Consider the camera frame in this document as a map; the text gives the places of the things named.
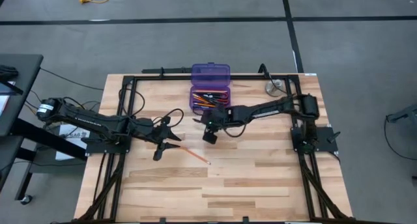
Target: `gray carpet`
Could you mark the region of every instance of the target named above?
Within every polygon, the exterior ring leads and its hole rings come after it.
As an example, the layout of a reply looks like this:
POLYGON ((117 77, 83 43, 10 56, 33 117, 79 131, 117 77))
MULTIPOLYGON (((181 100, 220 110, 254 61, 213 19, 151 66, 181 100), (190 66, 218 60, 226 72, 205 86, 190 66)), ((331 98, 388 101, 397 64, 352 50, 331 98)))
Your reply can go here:
MULTIPOLYGON (((293 16, 404 16, 417 0, 289 0, 293 16)), ((0 20, 89 20, 207 16, 283 16, 281 0, 5 0, 0 20)), ((338 137, 343 176, 358 219, 415 223, 417 163, 396 156, 384 140, 385 115, 417 103, 417 21, 300 22, 296 35, 305 72, 318 73, 330 122, 338 137)), ((1 26, 0 53, 40 53, 42 67, 81 83, 104 86, 107 74, 144 68, 216 62, 233 72, 295 72, 285 22, 158 25, 1 26)), ((39 73, 41 98, 70 96, 80 102, 101 92, 39 73)), ((37 104, 34 96, 29 101, 37 104)), ((23 109, 21 118, 40 126, 23 109)), ((393 147, 417 158, 415 128, 387 125, 393 147)), ((31 142, 25 142, 31 148, 31 142)), ((34 175, 28 193, 13 201, 25 171, 16 164, 0 194, 0 223, 50 223, 73 217, 82 174, 34 175)))

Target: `purple plastic box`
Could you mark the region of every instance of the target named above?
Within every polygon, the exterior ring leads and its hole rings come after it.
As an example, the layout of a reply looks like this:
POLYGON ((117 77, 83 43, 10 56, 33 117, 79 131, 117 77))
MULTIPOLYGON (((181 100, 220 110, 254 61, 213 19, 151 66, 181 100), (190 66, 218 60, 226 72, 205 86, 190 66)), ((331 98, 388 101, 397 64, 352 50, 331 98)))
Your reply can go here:
POLYGON ((191 109, 207 109, 207 107, 194 106, 193 93, 196 90, 227 91, 230 106, 230 66, 227 64, 194 64, 191 70, 190 107, 191 109))

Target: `transparent lid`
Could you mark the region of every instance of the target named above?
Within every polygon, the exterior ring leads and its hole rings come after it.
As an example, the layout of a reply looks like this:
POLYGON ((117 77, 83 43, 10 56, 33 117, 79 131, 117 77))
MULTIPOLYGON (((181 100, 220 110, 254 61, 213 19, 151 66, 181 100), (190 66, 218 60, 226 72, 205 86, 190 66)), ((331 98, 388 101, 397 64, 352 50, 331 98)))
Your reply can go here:
POLYGON ((194 64, 191 83, 195 86, 226 87, 230 84, 230 66, 227 64, 194 64))

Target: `wooden tabletop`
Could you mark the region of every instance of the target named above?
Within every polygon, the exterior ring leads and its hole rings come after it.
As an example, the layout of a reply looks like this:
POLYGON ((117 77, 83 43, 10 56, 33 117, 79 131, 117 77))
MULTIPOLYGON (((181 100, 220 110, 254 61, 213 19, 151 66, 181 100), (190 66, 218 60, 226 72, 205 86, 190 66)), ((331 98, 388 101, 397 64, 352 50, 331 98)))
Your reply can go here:
MULTIPOLYGON (((122 77, 108 76, 101 114, 116 114, 122 77)), ((273 100, 265 93, 265 84, 263 80, 232 80, 232 104, 255 105, 273 100)), ((300 84, 304 94, 318 99, 320 118, 316 124, 328 124, 317 76, 300 74, 300 84)), ((185 117, 173 132, 182 141, 173 143, 188 147, 211 165, 178 149, 166 150, 156 162, 152 160, 155 145, 134 140, 124 166, 117 221, 159 221, 160 217, 167 221, 241 221, 243 216, 252 221, 307 221, 300 166, 292 150, 290 116, 253 120, 239 138, 218 132, 217 143, 211 145, 201 139, 205 126, 192 120, 198 116, 188 106, 190 87, 190 81, 139 81, 137 91, 145 97, 146 104, 138 116, 153 119, 181 108, 185 117)), ((137 97, 134 111, 141 105, 137 97)), ((172 123, 179 120, 179 114, 173 116, 172 123)), ((230 130, 234 134, 240 131, 230 130)), ((329 153, 316 155, 324 190, 342 212, 352 215, 338 161, 329 153)), ((101 158, 97 154, 88 159, 75 217, 80 217, 93 201, 101 158)), ((105 217, 109 216, 112 193, 105 217)), ((314 189, 312 194, 316 216, 320 216, 314 189)))

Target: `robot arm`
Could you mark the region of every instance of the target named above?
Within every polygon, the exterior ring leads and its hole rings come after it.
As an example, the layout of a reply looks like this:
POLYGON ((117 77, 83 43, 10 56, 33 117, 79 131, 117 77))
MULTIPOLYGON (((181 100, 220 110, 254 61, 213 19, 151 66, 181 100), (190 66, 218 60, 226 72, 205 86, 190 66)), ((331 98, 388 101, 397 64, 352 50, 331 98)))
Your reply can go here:
POLYGON ((253 119, 280 113, 290 114, 296 119, 308 122, 308 129, 311 133, 314 120, 319 118, 317 99, 309 94, 303 94, 299 96, 287 96, 279 100, 250 107, 245 105, 223 107, 219 105, 216 109, 204 110, 201 120, 194 120, 206 125, 203 140, 214 144, 217 140, 217 136, 214 133, 218 130, 244 126, 253 119), (300 111, 294 108, 293 100, 300 100, 300 111))
POLYGON ((168 116, 162 118, 159 126, 154 126, 151 119, 135 119, 134 117, 117 115, 105 116, 82 107, 76 107, 66 102, 64 98, 43 100, 36 115, 39 120, 46 124, 66 122, 97 133, 100 138, 95 139, 95 141, 117 145, 122 137, 132 136, 157 144, 153 158, 156 161, 160 160, 165 149, 179 147, 178 145, 164 143, 164 139, 181 141, 167 126, 170 121, 168 116))

